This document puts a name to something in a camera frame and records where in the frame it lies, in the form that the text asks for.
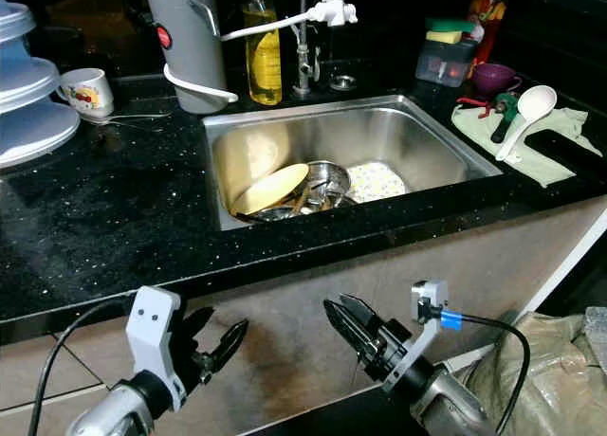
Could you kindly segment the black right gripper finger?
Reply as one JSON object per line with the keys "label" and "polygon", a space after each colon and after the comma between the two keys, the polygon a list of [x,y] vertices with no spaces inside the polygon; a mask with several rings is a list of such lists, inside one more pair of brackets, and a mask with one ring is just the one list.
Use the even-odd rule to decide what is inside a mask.
{"label": "black right gripper finger", "polygon": [[367,301],[352,294],[341,294],[341,305],[350,312],[354,319],[359,321],[359,326],[365,332],[376,336],[378,329],[382,326],[382,319],[378,317],[377,311]]}
{"label": "black right gripper finger", "polygon": [[363,324],[355,318],[342,303],[325,299],[322,302],[326,317],[343,340],[355,350],[359,363],[364,363],[367,355],[372,353],[372,337],[365,331]]}

